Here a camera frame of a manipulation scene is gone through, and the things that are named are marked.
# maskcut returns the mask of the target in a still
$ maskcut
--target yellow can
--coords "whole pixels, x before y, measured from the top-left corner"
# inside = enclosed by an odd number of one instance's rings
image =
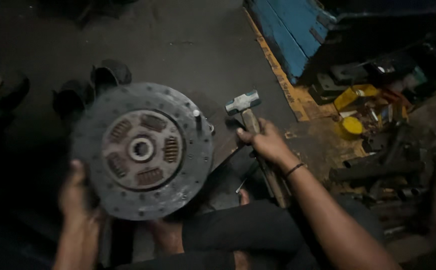
[[[337,124],[335,130],[341,138],[351,141],[360,137],[363,132],[363,125],[357,118],[348,116]]]

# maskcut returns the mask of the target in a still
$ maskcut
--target yellow container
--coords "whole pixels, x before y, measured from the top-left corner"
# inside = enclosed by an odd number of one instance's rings
[[[345,140],[356,140],[363,132],[363,125],[353,116],[343,118],[336,126],[336,133]]]
[[[339,112],[354,111],[365,104],[370,97],[379,93],[380,91],[371,84],[357,84],[346,89],[333,101],[333,104]]]

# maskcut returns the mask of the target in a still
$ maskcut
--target bolt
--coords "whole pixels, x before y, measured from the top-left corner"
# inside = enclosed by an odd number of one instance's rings
[[[200,132],[201,131],[201,113],[200,113],[200,111],[199,110],[197,110],[197,109],[195,109],[194,111],[193,111],[193,116],[194,116],[194,119],[196,120],[196,129],[198,130],[198,132]]]

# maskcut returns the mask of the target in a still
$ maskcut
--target person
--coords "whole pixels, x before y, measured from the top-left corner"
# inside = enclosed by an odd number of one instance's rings
[[[334,198],[302,166],[277,128],[259,119],[263,133],[242,129],[238,137],[286,175],[296,207],[281,209],[268,200],[168,223],[149,221],[155,243],[171,256],[116,269],[257,269],[249,253],[274,252],[286,258],[286,269],[394,270],[401,267],[383,248],[377,219],[363,205]],[[95,267],[100,232],[99,210],[83,206],[83,164],[72,161],[60,207],[64,215],[54,270]]]

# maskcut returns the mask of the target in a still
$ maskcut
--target clutch hub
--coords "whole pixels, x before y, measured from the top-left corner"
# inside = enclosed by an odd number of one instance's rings
[[[203,186],[213,152],[207,126],[197,106],[174,89],[119,86],[78,122],[73,152],[89,163],[91,183],[111,215],[156,219],[183,207]]]

